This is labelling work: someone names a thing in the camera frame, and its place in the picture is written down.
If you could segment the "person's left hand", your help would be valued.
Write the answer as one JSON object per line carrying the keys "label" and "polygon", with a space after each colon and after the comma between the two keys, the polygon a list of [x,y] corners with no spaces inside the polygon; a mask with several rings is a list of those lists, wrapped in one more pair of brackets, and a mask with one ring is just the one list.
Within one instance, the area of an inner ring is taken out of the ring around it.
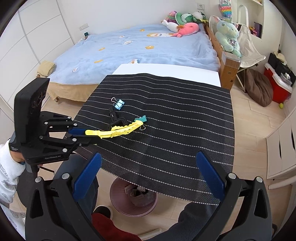
{"label": "person's left hand", "polygon": [[12,158],[15,162],[17,162],[17,163],[19,163],[19,164],[22,164],[22,165],[25,163],[25,159],[24,159],[22,153],[20,153],[20,152],[13,152],[13,151],[10,151],[10,155],[11,155],[11,158]]}

